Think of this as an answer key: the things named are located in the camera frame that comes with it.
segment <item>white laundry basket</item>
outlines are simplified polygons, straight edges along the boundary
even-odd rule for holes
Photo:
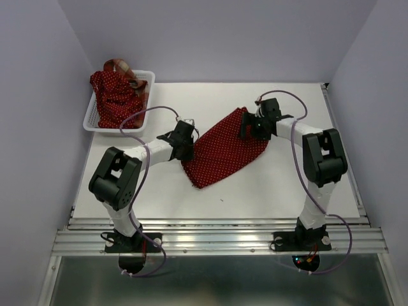
[[[146,107],[149,108],[150,103],[152,101],[154,79],[156,76],[151,71],[144,71],[144,70],[132,70],[132,71],[135,73],[137,78],[139,78],[140,80],[147,81],[146,91],[149,93],[149,98],[147,99]],[[145,118],[143,120],[143,124],[138,129],[123,129],[123,132],[125,133],[142,132],[146,127],[148,116],[149,116],[149,112],[146,112]],[[108,133],[111,136],[120,136],[119,129],[101,129],[98,126],[98,122],[99,122],[99,113],[98,113],[98,109],[96,108],[96,95],[95,95],[95,92],[93,92],[91,96],[91,100],[89,101],[87,112],[85,114],[85,119],[83,123],[84,129],[86,129],[87,131],[91,131],[91,132]]]

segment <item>red polka dot cloth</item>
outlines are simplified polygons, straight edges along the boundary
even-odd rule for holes
[[[100,128],[119,129],[123,120],[146,109],[149,94],[147,82],[138,80],[129,66],[121,59],[107,61],[104,71],[95,72],[90,83],[96,95]],[[129,120],[124,128],[140,128],[145,114]]]
[[[240,139],[241,118],[247,109],[237,108],[208,130],[194,144],[194,159],[182,161],[193,185],[204,188],[212,185],[254,161],[265,151],[268,140],[253,138],[247,129]]]

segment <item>table top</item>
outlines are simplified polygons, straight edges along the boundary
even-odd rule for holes
[[[304,100],[309,115],[304,123],[328,129],[333,124],[320,84],[155,84],[152,106],[173,107],[184,119],[194,119],[201,135],[237,107],[255,112],[254,100],[273,89],[290,91]],[[282,114],[299,117],[301,104],[285,94],[277,98]],[[153,110],[142,134],[149,142],[175,127],[174,115],[168,110]],[[109,147],[129,149],[139,145],[134,139],[95,133],[75,203],[74,218],[108,218],[106,209],[88,191],[88,183]],[[302,150],[297,148],[302,166]],[[177,160],[149,169],[146,183],[136,200],[137,218],[296,218],[302,211],[306,194],[293,162],[290,142],[273,137],[257,160],[232,176],[204,189],[197,189]],[[356,198],[349,177],[344,175],[330,200],[328,212],[343,217],[358,217]]]

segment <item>gray wall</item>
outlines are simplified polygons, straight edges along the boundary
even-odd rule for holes
[[[90,64],[57,1],[0,1],[0,304],[36,305],[89,135]]]
[[[94,68],[159,82],[328,82],[375,0],[59,0]]]
[[[408,1],[378,1],[329,88],[368,216],[407,294]]]

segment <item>brown plaid fabric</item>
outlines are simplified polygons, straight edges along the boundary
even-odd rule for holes
[[[122,77],[124,77],[129,82],[130,87],[135,91],[138,99],[140,99],[140,101],[142,102],[142,110],[146,109],[147,100],[149,99],[149,93],[146,91],[147,81],[137,79],[132,69],[123,59],[110,59],[109,61],[106,61],[103,65],[103,71],[114,71],[120,74]],[[117,118],[114,118],[116,116],[114,112],[112,113],[112,110],[110,110],[110,116],[111,118],[113,118],[114,121],[117,121],[116,119],[122,120],[122,116],[124,113],[128,113],[128,112],[122,112],[120,114],[118,113]],[[140,128],[143,125],[144,118],[145,118],[144,113],[140,114],[139,116],[136,116],[136,119],[133,123],[133,128]]]

